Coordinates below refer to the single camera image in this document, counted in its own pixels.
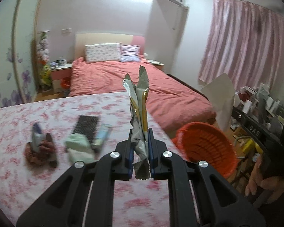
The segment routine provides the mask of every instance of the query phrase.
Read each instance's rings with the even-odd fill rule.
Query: white paper bag
[[[217,113],[216,121],[221,130],[226,131],[229,128],[235,89],[226,73],[211,81],[201,89],[206,95],[215,112]]]

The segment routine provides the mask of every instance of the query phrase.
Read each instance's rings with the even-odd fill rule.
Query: red plastic basket
[[[70,88],[70,77],[65,77],[61,79],[60,85],[63,89],[69,89]]]
[[[224,178],[236,169],[238,160],[233,145],[222,131],[207,123],[189,123],[177,130],[172,139],[185,159],[205,160]]]

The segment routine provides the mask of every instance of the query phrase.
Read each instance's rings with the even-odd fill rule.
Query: floral tablecloth
[[[64,140],[72,133],[79,115],[99,116],[113,130],[101,156],[128,139],[129,97],[126,92],[76,96],[0,108],[0,208],[16,224],[18,217],[70,166]],[[27,164],[24,147],[31,140],[31,126],[38,122],[52,134],[59,166],[36,168]],[[148,114],[155,139],[178,152],[165,132]],[[169,226],[167,181],[116,181],[113,226]]]

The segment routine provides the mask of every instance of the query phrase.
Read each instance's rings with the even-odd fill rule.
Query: human hand
[[[245,188],[245,196],[248,196],[250,193],[252,195],[255,195],[258,186],[260,186],[263,189],[273,191],[272,195],[266,202],[267,204],[270,204],[275,200],[277,200],[284,193],[284,179],[277,176],[263,180],[263,175],[261,174],[260,171],[262,158],[263,156],[261,154],[257,159],[257,162],[250,175],[249,182]]]

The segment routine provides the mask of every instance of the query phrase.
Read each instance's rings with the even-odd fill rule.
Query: snack wrapper
[[[145,67],[139,68],[139,81],[137,86],[132,82],[129,74],[125,75],[123,86],[129,94],[131,125],[133,131],[131,135],[131,143],[135,145],[134,150],[139,156],[138,162],[134,163],[137,179],[149,179],[148,165],[148,125],[146,100],[149,92],[149,80]]]

